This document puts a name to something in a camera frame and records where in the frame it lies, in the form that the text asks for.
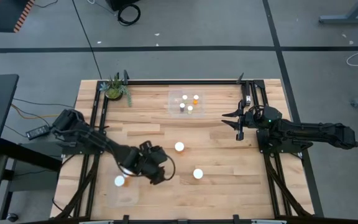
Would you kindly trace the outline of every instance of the concrete floor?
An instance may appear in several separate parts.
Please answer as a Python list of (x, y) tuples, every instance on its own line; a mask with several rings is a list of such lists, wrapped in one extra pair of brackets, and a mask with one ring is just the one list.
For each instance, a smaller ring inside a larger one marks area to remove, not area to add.
[[(106, 5), (103, 0), (96, 1)], [(75, 2), (93, 47), (273, 45), (264, 6), (258, 0), (141, 0), (138, 5), (142, 17), (130, 27), (120, 26), (113, 14), (97, 5), (86, 0)], [(344, 14), (356, 0), (268, 2), (281, 46), (358, 46), (358, 25), (318, 23), (319, 15)], [(0, 48), (87, 46), (71, 1), (61, 0), (45, 9), (34, 7), (19, 33), (0, 33)], [(358, 97), (358, 67), (345, 63), (354, 53), (284, 52), (283, 56), (301, 120), (341, 122), (356, 131), (358, 140), (358, 108), (349, 104)], [(95, 55), (103, 78), (124, 69), (131, 78), (237, 78), (242, 72), (245, 78), (282, 78), (275, 52), (268, 51)], [(89, 52), (0, 54), (0, 73), (19, 74), (16, 98), (68, 105), (75, 102), (80, 80), (99, 78)], [(35, 114), (59, 114), (62, 110), (57, 106), (15, 104)], [(23, 120), (11, 111), (6, 124), (25, 133), (42, 125), (42, 121)], [(8, 129), (2, 136), (14, 142), (28, 142)], [(358, 219), (358, 148), (344, 151), (315, 144), (309, 152), (324, 215)], [(29, 178), (42, 183), (52, 177), (34, 174)], [(53, 195), (53, 187), (19, 192), (12, 200), (11, 212), (19, 214), (19, 222), (44, 220)]]

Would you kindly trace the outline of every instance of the wooden tabletop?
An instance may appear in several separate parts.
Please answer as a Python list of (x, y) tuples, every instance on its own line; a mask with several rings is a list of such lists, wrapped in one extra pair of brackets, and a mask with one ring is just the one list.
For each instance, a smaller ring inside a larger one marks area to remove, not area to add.
[[(87, 122), (96, 82), (83, 80), (76, 101), (75, 109), (84, 114)], [(281, 81), (265, 80), (265, 85), (269, 105), (281, 111), (283, 118), (290, 119)], [(99, 162), (92, 220), (121, 220), (123, 215), (129, 215), (131, 220), (232, 219), (234, 214), (240, 218), (273, 218), (256, 129), (244, 128), (244, 140), (236, 141), (236, 132), (221, 122), (222, 114), (237, 109), (241, 99), (239, 85), (137, 85), (129, 89), (131, 108), (127, 106), (126, 96), (108, 104), (107, 136), (130, 146), (150, 140), (173, 158), (177, 171), (172, 180), (158, 185), (150, 185), (144, 177), (131, 177), (125, 187), (116, 187), (114, 179), (120, 172), (112, 155), (104, 153)], [(168, 105), (169, 95), (178, 90), (203, 93), (198, 105), (203, 107), (203, 113), (174, 116)], [(103, 96), (96, 124), (99, 124), (102, 104)], [(174, 150), (178, 141), (185, 144), (182, 153)], [(313, 213), (301, 161), (290, 154), (281, 154), (281, 159), (288, 189), (308, 212)], [(77, 155), (60, 172), (55, 194), (60, 207), (64, 207), (77, 190), (82, 161), (83, 156)], [(172, 165), (169, 161), (164, 165), (166, 176), (169, 176)], [(197, 168), (204, 172), (200, 180), (192, 176)], [(282, 196), (276, 189), (283, 214)], [(82, 215), (87, 195), (84, 194)], [(59, 212), (53, 207), (51, 216)]]

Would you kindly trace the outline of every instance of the transparent container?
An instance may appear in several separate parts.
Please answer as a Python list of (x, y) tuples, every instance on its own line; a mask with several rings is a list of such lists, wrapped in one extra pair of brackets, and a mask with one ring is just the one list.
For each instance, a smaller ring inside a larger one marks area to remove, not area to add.
[(118, 175), (122, 175), (122, 172), (116, 165), (114, 166), (114, 171), (111, 175), (109, 174), (108, 180), (108, 207), (117, 208), (136, 205), (139, 201), (139, 179), (145, 177), (126, 177), (124, 185), (117, 187), (114, 184), (114, 180)]
[[(197, 104), (193, 103), (193, 97), (198, 95)], [(179, 105), (186, 104), (185, 110), (180, 111)], [(192, 106), (191, 114), (188, 113), (188, 106)], [(168, 112), (174, 118), (202, 118), (204, 116), (204, 93), (199, 90), (172, 90), (168, 94)]]

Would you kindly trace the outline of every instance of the green plant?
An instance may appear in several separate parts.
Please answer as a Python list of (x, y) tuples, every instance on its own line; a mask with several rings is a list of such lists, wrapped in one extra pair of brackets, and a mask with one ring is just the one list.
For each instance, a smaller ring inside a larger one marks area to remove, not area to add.
[(131, 107), (132, 106), (132, 95), (131, 95), (130, 91), (128, 90), (128, 87), (121, 85), (118, 90), (119, 90), (120, 94), (123, 93), (123, 94), (127, 95), (128, 106)]
[(110, 88), (106, 91), (106, 95), (111, 99), (117, 98), (120, 94), (120, 91), (115, 88)]
[(132, 95), (128, 90), (128, 87), (123, 84), (123, 81), (118, 79), (118, 73), (114, 76), (114, 79), (110, 77), (110, 80), (101, 84), (99, 91), (105, 91), (108, 98), (116, 99), (121, 94), (127, 95), (128, 106), (132, 106)]

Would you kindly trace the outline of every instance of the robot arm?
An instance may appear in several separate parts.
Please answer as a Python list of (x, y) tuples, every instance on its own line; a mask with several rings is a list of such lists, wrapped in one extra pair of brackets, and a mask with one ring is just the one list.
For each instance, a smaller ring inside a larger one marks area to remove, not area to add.
[(222, 120), (238, 131), (238, 141), (244, 138), (243, 127), (258, 128), (258, 142), (267, 149), (279, 147), (281, 152), (301, 152), (313, 145), (312, 141), (326, 142), (341, 149), (358, 146), (354, 131), (350, 127), (340, 123), (294, 123), (282, 119), (282, 114), (269, 106), (254, 106), (244, 114), (237, 110), (223, 116), (239, 117), (237, 122)]
[(150, 141), (142, 143), (139, 148), (120, 145), (91, 128), (79, 111), (64, 110), (53, 123), (52, 133), (63, 137), (66, 142), (77, 142), (88, 149), (111, 153), (121, 171), (124, 167), (136, 176), (145, 176), (151, 184), (166, 180), (165, 169), (159, 166), (168, 158), (162, 147), (152, 146)]

